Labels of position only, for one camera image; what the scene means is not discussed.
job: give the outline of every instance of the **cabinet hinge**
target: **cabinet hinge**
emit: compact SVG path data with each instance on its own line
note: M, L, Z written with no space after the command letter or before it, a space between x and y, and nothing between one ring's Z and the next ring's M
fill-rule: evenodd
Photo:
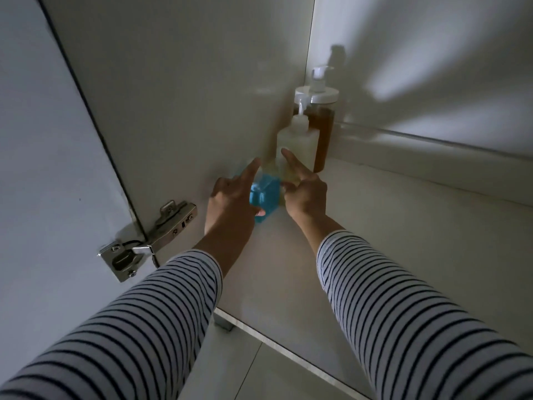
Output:
M154 254L174 240L197 214L198 209L195 204L183 201L177 205L176 202L169 201L161 207L160 217L148 233L146 242L123 243L117 239L104 247L98 255L111 268L118 280L124 282L137 274L143 259L147 256L154 259Z

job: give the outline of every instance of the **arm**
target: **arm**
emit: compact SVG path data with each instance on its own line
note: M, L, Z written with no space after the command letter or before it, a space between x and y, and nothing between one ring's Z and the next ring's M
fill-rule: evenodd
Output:
M222 278L261 214L250 206L259 167L219 179L205 236L99 311L0 387L0 398L176 399L195 362Z
M302 179L287 210L377 398L533 398L529 355L328 218L325 184L283 154Z

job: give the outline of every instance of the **blue liquid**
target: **blue liquid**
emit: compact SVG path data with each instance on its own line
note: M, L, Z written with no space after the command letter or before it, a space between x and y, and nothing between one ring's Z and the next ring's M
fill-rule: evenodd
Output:
M256 216L255 222L263 222L279 205L280 180L272 175L263 174L258 182L252 184L250 204L264 209L266 215Z

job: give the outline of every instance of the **striped sleeve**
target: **striped sleeve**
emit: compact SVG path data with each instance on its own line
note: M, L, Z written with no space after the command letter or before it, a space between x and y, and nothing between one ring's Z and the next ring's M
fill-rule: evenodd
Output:
M533 359L365 240L322 242L320 282L378 399L533 398Z
M221 293L213 257L177 255L24 367L0 399L176 399Z

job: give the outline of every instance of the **brown liquid bottle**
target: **brown liquid bottle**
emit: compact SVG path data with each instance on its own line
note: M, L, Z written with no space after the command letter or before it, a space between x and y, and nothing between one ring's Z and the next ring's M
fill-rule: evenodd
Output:
M302 97L306 96L310 103L305 108L304 114L309 117L309 128L320 131L313 169L316 173L322 171L326 163L331 131L333 130L335 105L338 100L338 90L326 87L324 74L327 69L328 66L315 67L312 70L311 85L298 87L294 94L294 114L298 114L298 104Z

